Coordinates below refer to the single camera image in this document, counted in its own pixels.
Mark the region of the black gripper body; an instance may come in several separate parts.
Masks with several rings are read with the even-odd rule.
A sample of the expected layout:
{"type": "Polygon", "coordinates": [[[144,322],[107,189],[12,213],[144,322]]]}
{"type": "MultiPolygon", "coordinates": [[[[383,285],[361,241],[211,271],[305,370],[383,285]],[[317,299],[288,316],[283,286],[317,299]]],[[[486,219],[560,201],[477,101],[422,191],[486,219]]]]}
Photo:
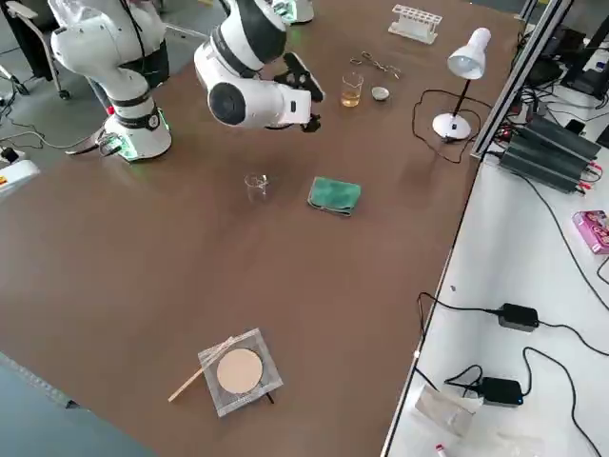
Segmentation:
{"type": "Polygon", "coordinates": [[[273,77],[273,81],[292,89],[311,92],[311,74],[308,70],[287,70],[273,77]]]}

